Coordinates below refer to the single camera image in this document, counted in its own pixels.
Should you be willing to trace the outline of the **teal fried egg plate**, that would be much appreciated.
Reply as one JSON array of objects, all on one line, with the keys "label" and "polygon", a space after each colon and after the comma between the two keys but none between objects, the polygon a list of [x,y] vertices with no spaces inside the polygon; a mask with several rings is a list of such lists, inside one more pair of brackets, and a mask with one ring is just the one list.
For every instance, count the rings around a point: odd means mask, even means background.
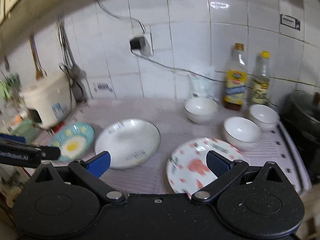
[{"label": "teal fried egg plate", "polygon": [[57,133],[49,146],[60,149],[61,155],[57,162],[68,163],[82,158],[90,148],[95,137],[94,128],[83,122],[76,122]]}]

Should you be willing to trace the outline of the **white pink floral plate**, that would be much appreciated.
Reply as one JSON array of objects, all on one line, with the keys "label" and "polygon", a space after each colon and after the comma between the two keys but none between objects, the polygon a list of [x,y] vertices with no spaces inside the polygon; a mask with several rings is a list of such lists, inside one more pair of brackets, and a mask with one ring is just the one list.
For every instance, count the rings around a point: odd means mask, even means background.
[{"label": "white pink floral plate", "polygon": [[167,162],[167,178],[175,193],[186,193],[189,197],[217,179],[208,168],[206,155],[214,150],[230,161],[244,159],[238,149],[215,138],[197,138],[188,141],[171,154]]}]

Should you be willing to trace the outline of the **white bowl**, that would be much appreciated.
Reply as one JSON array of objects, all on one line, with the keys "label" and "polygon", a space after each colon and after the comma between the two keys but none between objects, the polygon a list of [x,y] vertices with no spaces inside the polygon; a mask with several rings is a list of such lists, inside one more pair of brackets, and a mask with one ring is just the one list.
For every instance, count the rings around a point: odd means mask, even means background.
[{"label": "white bowl", "polygon": [[278,113],[266,105],[254,104],[249,107],[248,116],[263,132],[273,130],[279,121]]},{"label": "white bowl", "polygon": [[196,124],[211,122],[218,110],[218,103],[210,98],[191,98],[184,104],[186,117]]},{"label": "white bowl", "polygon": [[228,143],[245,151],[257,145],[261,129],[249,119],[233,116],[223,122],[223,135]]}]

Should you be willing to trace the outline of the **white black-rimmed plate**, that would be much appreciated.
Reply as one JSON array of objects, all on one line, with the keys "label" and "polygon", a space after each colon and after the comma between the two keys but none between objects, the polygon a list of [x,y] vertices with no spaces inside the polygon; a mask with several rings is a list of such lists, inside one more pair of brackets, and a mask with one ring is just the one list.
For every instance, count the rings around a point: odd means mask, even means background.
[{"label": "white black-rimmed plate", "polygon": [[107,151],[110,168],[124,170],[141,165],[159,149],[158,128],[141,119],[125,119],[105,128],[95,141],[95,154]]}]

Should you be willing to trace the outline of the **white rice cooker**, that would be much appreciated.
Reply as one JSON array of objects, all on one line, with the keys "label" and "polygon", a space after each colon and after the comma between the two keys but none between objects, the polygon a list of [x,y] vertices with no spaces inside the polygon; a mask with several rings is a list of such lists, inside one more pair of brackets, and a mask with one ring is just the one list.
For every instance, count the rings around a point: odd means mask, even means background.
[{"label": "white rice cooker", "polygon": [[65,120],[76,106],[70,79],[63,71],[50,74],[22,89],[20,97],[31,119],[42,129],[50,129]]}]

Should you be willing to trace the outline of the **striped pink table mat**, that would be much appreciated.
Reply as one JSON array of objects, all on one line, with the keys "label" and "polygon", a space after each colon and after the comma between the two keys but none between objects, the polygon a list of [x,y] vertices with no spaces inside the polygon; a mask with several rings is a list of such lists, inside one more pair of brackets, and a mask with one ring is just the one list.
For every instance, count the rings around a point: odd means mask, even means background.
[{"label": "striped pink table mat", "polygon": [[[86,122],[99,135],[106,127],[124,119],[136,118],[153,123],[161,134],[161,145],[155,155],[136,168],[109,169],[101,176],[101,180],[124,193],[165,194],[172,193],[166,175],[167,159],[171,153],[192,139],[224,139],[224,120],[241,115],[241,112],[221,107],[211,123],[198,125],[186,118],[181,101],[100,99],[79,104],[65,120],[65,125]],[[283,125],[262,133],[258,143],[253,148],[242,151],[242,155],[252,166],[262,166],[267,161],[276,162],[300,195],[312,187],[298,151]]]}]

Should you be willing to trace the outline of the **wooden hanging utensil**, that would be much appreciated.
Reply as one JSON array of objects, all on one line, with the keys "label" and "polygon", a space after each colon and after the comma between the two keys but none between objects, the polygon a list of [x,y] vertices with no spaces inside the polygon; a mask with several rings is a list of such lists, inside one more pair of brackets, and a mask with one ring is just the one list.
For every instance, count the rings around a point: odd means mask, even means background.
[{"label": "wooden hanging utensil", "polygon": [[36,43],[35,43],[33,35],[30,35],[29,42],[30,42],[31,52],[32,52],[33,60],[34,60],[34,64],[35,64],[35,69],[36,69],[36,80],[40,80],[40,79],[44,78],[45,76],[47,76],[47,73],[41,66],[39,55],[38,55],[37,49],[36,49]]}]

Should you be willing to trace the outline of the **yellow label cooking wine bottle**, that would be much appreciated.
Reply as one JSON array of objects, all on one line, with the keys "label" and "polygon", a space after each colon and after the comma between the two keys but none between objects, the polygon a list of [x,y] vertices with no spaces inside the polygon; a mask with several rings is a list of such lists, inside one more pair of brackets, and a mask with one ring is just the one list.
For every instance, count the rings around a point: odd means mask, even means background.
[{"label": "yellow label cooking wine bottle", "polygon": [[240,111],[244,103],[248,79],[244,44],[234,44],[231,58],[227,61],[226,68],[226,88],[223,97],[224,107]]}]

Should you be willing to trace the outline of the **white salt bag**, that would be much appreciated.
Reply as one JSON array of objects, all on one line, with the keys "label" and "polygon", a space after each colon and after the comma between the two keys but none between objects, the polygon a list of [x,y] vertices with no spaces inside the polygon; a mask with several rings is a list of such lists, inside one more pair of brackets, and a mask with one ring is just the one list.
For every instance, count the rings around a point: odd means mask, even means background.
[{"label": "white salt bag", "polygon": [[189,80],[191,96],[196,98],[214,98],[214,68],[190,66]]}]

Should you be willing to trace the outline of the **clear vinegar bottle yellow cap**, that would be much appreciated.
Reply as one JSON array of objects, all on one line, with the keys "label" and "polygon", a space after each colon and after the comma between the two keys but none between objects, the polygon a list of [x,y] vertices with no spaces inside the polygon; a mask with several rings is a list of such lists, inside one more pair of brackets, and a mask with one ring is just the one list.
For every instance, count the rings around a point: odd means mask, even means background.
[{"label": "clear vinegar bottle yellow cap", "polygon": [[270,84],[270,53],[263,50],[254,69],[252,102],[265,105]]}]

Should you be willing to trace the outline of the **black wok with lid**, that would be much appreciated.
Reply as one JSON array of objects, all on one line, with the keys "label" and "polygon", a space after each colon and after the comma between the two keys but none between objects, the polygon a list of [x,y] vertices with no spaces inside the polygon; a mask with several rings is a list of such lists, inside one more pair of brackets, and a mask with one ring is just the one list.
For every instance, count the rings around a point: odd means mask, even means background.
[{"label": "black wok with lid", "polygon": [[319,183],[319,92],[287,95],[280,119],[294,142],[312,184]]}]

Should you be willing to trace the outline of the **hanging metal utensils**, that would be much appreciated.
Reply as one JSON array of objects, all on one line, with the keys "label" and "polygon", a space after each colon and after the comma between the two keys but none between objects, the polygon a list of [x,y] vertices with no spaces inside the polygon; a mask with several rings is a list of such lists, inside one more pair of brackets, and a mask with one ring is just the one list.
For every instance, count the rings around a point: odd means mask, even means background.
[{"label": "hanging metal utensils", "polygon": [[56,27],[57,38],[60,43],[63,57],[63,62],[59,67],[67,75],[67,79],[71,84],[71,91],[73,92],[76,102],[87,101],[87,93],[85,91],[84,84],[81,81],[86,77],[86,73],[75,62],[63,19],[59,18],[57,20]]}]

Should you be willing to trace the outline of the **black power adapter plug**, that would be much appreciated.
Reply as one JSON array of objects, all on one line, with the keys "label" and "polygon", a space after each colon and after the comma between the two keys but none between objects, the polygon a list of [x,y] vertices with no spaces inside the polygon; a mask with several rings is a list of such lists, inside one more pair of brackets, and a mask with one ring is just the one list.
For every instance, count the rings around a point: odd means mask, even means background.
[{"label": "black power adapter plug", "polygon": [[144,36],[137,36],[130,40],[130,49],[131,50],[142,50],[145,48],[145,37]]}]

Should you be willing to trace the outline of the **white wall socket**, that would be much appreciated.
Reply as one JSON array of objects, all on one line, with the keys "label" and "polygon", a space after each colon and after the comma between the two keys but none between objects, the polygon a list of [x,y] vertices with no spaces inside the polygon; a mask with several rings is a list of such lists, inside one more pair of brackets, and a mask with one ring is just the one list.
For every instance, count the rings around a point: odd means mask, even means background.
[{"label": "white wall socket", "polygon": [[135,35],[134,38],[138,38],[141,44],[140,48],[136,49],[136,51],[138,51],[140,55],[143,55],[145,57],[153,56],[153,45],[152,45],[151,33],[138,34],[138,35]]}]

